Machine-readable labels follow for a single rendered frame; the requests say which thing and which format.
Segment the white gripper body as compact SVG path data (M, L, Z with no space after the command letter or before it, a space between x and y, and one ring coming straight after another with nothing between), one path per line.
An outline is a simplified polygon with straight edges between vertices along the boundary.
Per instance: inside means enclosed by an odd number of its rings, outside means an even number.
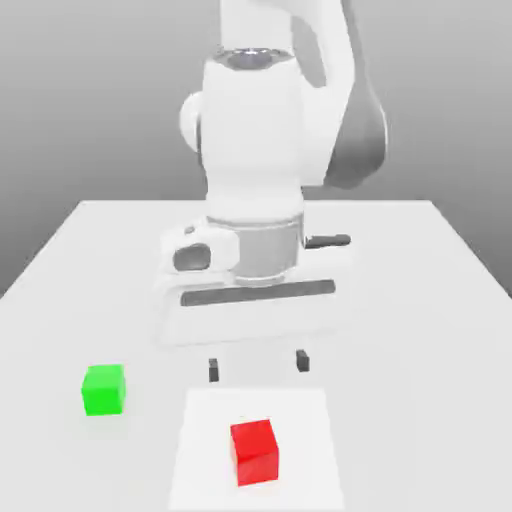
M260 287L167 278L155 293L153 340L188 347L325 333L336 328L340 298L329 278Z

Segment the small green cube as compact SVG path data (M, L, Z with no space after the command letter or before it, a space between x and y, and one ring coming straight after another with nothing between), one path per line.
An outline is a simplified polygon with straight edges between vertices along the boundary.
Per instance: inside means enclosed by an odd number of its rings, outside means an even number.
M81 395L87 416L122 414L126 398L124 366L89 366L82 382Z

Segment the small red cube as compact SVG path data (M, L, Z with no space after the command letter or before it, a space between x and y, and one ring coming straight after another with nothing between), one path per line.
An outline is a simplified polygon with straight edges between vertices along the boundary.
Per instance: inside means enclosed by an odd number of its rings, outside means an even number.
M269 419L233 424L230 436L239 487L279 478L280 452Z

